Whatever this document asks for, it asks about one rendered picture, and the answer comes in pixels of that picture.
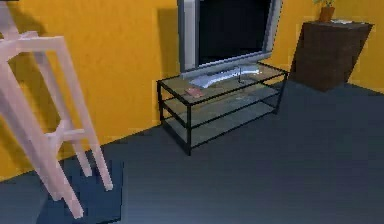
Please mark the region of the red remote control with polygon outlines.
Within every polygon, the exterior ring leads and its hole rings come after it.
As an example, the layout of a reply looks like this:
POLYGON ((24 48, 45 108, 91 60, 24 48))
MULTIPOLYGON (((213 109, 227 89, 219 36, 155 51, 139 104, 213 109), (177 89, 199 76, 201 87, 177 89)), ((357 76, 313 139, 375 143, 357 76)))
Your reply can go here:
POLYGON ((200 98, 203 96, 203 92, 199 89, 199 88, 194 88, 194 87, 191 87, 191 88, 187 88, 185 90, 185 92, 194 97, 194 98, 200 98))

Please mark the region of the black glass television stand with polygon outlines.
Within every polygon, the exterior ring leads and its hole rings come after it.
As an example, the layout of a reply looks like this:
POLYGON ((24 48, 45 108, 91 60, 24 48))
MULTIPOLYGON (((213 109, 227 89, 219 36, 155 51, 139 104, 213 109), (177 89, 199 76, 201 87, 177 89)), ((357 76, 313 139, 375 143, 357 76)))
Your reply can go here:
POLYGON ((186 154, 252 121, 279 111, 284 85, 268 82, 289 73, 257 62, 184 79, 180 75, 156 83, 161 126, 186 154), (200 98, 187 88, 199 88, 200 98))

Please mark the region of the silver flat television set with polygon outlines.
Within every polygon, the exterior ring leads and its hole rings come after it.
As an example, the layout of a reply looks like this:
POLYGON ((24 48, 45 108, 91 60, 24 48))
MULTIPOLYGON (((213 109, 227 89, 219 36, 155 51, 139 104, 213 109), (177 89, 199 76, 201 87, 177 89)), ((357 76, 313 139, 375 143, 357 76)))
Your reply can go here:
POLYGON ((180 76, 269 58, 282 6, 283 0, 177 0, 180 76))

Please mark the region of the dark brown wooden cabinet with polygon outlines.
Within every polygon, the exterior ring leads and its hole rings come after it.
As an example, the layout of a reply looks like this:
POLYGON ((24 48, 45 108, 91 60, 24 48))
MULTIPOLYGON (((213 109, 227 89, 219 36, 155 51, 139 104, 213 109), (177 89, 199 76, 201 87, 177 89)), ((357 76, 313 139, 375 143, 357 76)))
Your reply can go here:
POLYGON ((346 83, 372 27, 358 22, 304 22, 289 79, 323 92, 346 83))

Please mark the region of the house plant in orange pot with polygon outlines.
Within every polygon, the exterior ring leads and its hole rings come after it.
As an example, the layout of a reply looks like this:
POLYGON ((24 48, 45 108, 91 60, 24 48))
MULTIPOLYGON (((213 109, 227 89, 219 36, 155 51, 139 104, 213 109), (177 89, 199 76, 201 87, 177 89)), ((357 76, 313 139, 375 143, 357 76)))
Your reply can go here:
POLYGON ((319 14, 320 22, 330 22, 335 11, 335 0, 313 0, 314 4, 320 4, 321 10, 319 14))

